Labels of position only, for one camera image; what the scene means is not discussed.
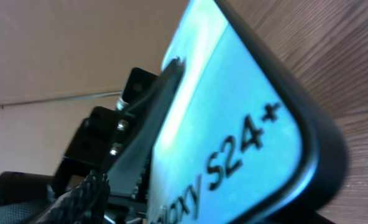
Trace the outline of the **black smartphone with blue screen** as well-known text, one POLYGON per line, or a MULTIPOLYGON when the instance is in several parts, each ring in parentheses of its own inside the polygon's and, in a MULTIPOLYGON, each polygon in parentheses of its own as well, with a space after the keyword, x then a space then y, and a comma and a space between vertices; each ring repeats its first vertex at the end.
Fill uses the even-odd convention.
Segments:
POLYGON ((224 1, 194 0, 164 64, 185 73, 154 144, 149 223, 325 223, 346 143, 224 1))

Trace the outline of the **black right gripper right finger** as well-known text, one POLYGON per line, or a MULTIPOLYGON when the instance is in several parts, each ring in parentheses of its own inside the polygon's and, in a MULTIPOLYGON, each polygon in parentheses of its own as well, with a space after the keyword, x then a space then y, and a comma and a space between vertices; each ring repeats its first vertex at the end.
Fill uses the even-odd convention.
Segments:
POLYGON ((172 105, 186 62, 173 59, 148 88, 118 112, 106 166, 111 195, 129 197, 172 105))

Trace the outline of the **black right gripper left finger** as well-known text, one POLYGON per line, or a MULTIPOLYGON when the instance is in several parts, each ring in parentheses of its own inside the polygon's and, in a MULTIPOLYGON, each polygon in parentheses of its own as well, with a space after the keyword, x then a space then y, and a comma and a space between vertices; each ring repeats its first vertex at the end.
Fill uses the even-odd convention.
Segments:
POLYGON ((110 194, 106 174, 92 170, 74 189, 63 194, 44 212, 32 219, 35 224, 100 224, 110 194))

